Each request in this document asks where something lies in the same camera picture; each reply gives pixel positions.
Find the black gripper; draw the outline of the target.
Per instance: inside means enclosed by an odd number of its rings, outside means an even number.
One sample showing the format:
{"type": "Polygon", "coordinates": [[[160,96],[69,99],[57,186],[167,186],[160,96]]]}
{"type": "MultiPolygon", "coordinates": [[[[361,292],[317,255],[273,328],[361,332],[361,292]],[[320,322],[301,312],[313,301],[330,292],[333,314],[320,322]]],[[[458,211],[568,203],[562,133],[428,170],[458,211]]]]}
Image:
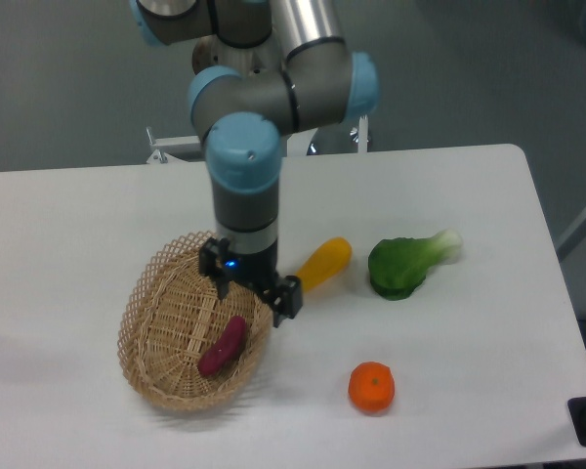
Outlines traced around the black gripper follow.
{"type": "Polygon", "coordinates": [[[259,292],[272,310],[272,326],[293,320],[303,306],[302,282],[296,276],[277,273],[277,241],[266,249],[241,254],[230,249],[230,241],[209,237],[199,249],[198,270],[214,284],[219,299],[229,293],[230,282],[259,292]]]}

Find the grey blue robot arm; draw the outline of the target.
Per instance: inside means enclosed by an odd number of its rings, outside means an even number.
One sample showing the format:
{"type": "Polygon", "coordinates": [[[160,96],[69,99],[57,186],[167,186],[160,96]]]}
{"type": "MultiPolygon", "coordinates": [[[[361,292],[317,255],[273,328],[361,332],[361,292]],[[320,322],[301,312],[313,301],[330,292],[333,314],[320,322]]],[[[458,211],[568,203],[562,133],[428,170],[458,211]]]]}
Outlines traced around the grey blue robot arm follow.
{"type": "Polygon", "coordinates": [[[236,283],[275,322],[294,318],[302,284],[276,269],[285,141],[372,112],[374,62],[348,49],[330,1],[135,1],[131,10],[148,43],[213,45],[188,89],[216,221],[199,251],[200,273],[220,297],[236,283]]]}

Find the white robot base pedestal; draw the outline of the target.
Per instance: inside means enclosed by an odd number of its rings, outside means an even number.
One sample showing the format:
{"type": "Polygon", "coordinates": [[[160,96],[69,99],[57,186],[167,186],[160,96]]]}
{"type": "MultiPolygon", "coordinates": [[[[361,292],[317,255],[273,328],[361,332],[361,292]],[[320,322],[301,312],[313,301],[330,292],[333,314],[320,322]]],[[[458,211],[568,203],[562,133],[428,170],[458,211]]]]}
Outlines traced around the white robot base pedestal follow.
{"type": "Polygon", "coordinates": [[[253,52],[238,49],[223,42],[217,35],[200,38],[191,55],[195,75],[206,68],[221,65],[236,70],[241,76],[249,76],[254,69],[253,52]]]}

